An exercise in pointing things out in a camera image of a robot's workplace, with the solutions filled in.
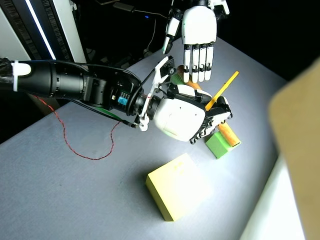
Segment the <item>green cube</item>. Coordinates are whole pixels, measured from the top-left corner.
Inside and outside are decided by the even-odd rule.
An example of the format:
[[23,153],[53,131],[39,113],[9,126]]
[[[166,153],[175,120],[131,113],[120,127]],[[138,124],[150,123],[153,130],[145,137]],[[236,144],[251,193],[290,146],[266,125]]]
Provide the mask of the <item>green cube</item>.
[[239,145],[238,144],[234,147],[230,146],[224,136],[222,136],[221,132],[213,134],[205,144],[217,159],[221,158],[227,152],[230,152]]

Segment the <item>white cord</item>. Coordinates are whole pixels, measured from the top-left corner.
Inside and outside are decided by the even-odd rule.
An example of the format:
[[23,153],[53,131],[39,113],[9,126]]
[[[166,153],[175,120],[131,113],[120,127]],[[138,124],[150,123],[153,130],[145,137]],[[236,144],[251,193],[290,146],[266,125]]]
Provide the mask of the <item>white cord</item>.
[[155,32],[156,32],[156,19],[154,19],[154,30],[153,30],[153,35],[152,35],[152,38],[151,38],[151,41],[149,42],[148,46],[146,47],[147,49],[149,49],[149,46],[150,44],[152,43],[152,40],[154,39],[154,36],[155,36]]
[[146,14],[155,14],[155,15],[160,15],[161,17],[167,19],[166,16],[163,16],[162,14],[160,13],[156,13],[156,12],[149,12],[149,11],[140,11],[140,10],[134,10],[135,12],[141,12],[141,13],[146,13]]

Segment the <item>led light strip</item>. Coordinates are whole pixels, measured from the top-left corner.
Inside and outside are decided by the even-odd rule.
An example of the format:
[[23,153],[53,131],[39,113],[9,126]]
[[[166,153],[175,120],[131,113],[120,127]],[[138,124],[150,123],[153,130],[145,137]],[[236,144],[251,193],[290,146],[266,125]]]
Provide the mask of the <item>led light strip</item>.
[[42,39],[43,39],[43,41],[44,41],[44,43],[45,43],[45,45],[46,45],[46,48],[48,49],[48,51],[49,51],[49,53],[50,53],[50,55],[51,55],[51,58],[52,58],[53,60],[56,60],[56,56],[55,56],[54,52],[53,52],[52,49],[51,49],[51,46],[50,46],[50,44],[49,44],[49,42],[48,42],[48,40],[47,40],[47,37],[46,37],[46,35],[45,35],[45,33],[44,33],[41,25],[40,25],[40,22],[39,22],[39,20],[38,20],[38,18],[37,18],[37,15],[36,15],[35,11],[34,11],[34,8],[33,8],[32,5],[31,5],[30,0],[25,0],[25,3],[26,3],[26,5],[27,5],[28,8],[29,8],[29,11],[30,11],[30,13],[31,13],[31,15],[32,15],[32,17],[33,17],[33,20],[34,20],[34,22],[35,22],[35,24],[36,24],[36,26],[37,26],[40,34],[41,34],[41,37],[42,37]]

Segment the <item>dark floor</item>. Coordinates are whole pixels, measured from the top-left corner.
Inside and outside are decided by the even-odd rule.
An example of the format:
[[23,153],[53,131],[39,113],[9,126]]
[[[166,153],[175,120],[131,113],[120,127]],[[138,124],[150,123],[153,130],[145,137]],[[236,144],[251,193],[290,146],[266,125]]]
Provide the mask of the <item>dark floor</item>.
[[[121,0],[135,9],[168,15],[171,0]],[[218,36],[290,81],[320,55],[319,4],[308,1],[227,0],[228,19],[218,24]],[[76,24],[93,63],[101,59],[111,66],[132,65],[144,57],[155,25],[150,51],[162,47],[167,20],[159,15],[127,12],[113,4],[75,0]],[[23,93],[0,91],[0,143],[43,117]]]

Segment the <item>robot finger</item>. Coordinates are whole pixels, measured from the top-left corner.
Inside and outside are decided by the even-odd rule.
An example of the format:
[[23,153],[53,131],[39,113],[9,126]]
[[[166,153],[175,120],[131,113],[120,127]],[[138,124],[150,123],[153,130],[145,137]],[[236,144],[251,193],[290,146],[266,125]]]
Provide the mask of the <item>robot finger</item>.
[[203,82],[205,79],[205,69],[206,69],[206,54],[207,54],[207,44],[200,45],[200,54],[199,54],[199,82]]
[[206,48],[206,63],[205,63],[205,72],[204,72],[204,79],[206,81],[209,81],[211,77],[213,59],[214,59],[214,42],[211,42],[208,44]]
[[198,82],[199,75],[199,44],[193,45],[192,49],[192,82]]
[[189,45],[189,44],[185,44],[185,45],[184,45],[184,58],[183,58],[184,73],[183,73],[183,81],[184,81],[185,83],[189,82],[189,70],[190,70],[191,50],[192,50],[192,45]]

